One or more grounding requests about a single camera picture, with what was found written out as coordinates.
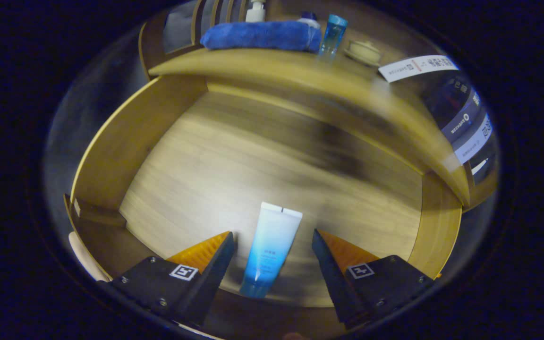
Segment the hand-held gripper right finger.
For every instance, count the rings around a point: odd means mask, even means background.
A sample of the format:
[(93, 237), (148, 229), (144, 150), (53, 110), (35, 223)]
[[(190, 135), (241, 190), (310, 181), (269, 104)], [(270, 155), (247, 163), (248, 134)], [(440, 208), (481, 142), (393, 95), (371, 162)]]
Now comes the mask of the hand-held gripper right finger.
[(312, 250), (347, 330), (401, 311), (435, 284), (397, 255), (378, 257), (321, 229), (313, 232)]

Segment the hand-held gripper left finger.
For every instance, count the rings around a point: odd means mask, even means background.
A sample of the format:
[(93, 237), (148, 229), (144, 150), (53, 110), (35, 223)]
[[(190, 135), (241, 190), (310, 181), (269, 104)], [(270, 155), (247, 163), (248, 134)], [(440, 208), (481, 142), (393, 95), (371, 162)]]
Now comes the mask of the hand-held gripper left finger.
[(174, 256), (143, 256), (97, 287), (120, 307), (160, 327), (201, 327), (235, 253), (225, 231)]

